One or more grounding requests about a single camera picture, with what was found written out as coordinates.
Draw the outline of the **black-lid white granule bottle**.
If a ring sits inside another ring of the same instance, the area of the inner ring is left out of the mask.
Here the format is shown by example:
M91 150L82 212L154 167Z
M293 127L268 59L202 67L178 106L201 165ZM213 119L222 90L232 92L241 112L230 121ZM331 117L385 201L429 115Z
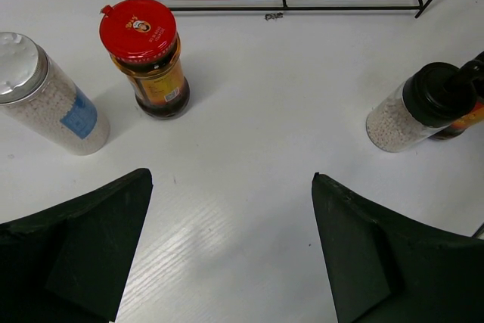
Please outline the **black-lid white granule bottle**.
M379 149L396 153L435 135L474 108L474 83L482 78L483 62L477 59L460 68L427 64L368 114L369 139Z

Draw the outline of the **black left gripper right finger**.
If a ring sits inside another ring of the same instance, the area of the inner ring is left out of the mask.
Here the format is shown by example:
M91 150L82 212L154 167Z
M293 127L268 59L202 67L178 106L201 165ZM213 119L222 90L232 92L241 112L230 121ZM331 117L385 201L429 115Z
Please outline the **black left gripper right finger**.
M481 239L417 222L324 174L312 202L338 321L483 320Z

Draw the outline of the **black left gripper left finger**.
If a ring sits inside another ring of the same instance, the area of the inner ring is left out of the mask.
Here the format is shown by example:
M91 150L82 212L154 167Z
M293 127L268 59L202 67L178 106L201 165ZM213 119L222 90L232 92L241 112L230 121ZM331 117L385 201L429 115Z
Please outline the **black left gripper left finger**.
M153 190L136 169L1 225L2 321L115 321Z

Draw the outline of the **silver-lid white granule bottle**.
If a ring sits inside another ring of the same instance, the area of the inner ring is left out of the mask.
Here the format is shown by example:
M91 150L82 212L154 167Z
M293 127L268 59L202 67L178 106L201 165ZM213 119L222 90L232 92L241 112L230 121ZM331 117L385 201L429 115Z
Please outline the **silver-lid white granule bottle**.
M107 142L110 124L73 80L31 38L1 33L1 111L72 154Z

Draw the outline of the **red-lid chili sauce jar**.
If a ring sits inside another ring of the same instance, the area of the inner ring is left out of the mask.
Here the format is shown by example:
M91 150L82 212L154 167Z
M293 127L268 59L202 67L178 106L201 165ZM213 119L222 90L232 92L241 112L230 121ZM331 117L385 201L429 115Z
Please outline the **red-lid chili sauce jar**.
M101 14L101 43L128 78L138 106L160 120L180 115L191 90L171 10L155 0L125 0L103 7Z

